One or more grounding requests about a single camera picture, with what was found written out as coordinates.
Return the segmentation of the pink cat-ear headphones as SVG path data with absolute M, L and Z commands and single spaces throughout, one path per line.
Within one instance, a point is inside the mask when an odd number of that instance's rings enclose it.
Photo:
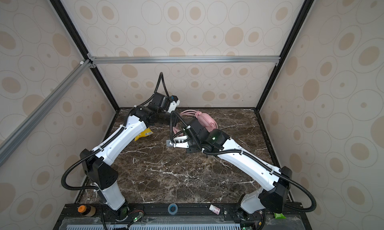
M 216 121 L 207 113 L 203 113 L 201 111 L 198 111 L 198 110 L 185 110 L 183 112 L 181 112 L 179 114 L 181 117 L 182 116 L 189 116 L 189 117 L 194 117 L 198 120 L 198 122 L 203 126 L 205 127 L 208 132 L 211 132 L 212 130 L 214 129 L 218 129 L 218 124 L 216 123 Z M 173 120 L 180 120 L 176 114 L 173 114 Z M 183 120 L 187 126 L 191 125 L 192 124 L 189 124 L 188 121 L 186 120 Z M 176 135 L 178 132 L 180 132 L 181 130 L 177 129 L 176 127 L 173 127 L 173 132 L 174 134 Z

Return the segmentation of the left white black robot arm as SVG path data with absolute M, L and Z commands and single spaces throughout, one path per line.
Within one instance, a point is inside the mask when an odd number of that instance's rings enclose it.
M 105 141 L 92 150 L 83 150 L 79 161 L 70 166 L 62 175 L 62 187 L 70 191 L 95 190 L 104 203 L 113 211 L 118 211 L 126 200 L 118 186 L 118 172 L 112 168 L 124 148 L 155 124 L 170 124 L 171 112 L 180 104 L 177 96 L 169 92 L 153 92 L 141 105 L 134 106 L 127 113 L 123 124 Z M 67 177 L 77 166 L 82 165 L 87 177 L 92 181 L 89 186 L 73 187 L 67 183 Z

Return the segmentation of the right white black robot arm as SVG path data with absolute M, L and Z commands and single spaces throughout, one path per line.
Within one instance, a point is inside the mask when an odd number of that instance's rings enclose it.
M 190 147 L 205 155 L 219 157 L 231 163 L 260 185 L 259 189 L 244 195 L 241 199 L 240 207 L 246 213 L 252 214 L 258 210 L 268 209 L 281 214 L 285 208 L 309 213 L 316 209 L 315 197 L 305 187 L 292 180 L 292 171 L 289 168 L 280 169 L 270 165 L 242 148 L 222 130 L 214 129 L 208 132 L 198 120 L 191 119 L 186 122 L 179 113 L 172 111 L 170 125 L 173 126 L 176 122 L 182 123 L 182 131 L 191 140 Z M 309 207 L 299 208 L 287 203 L 291 186 L 307 195 L 311 201 Z

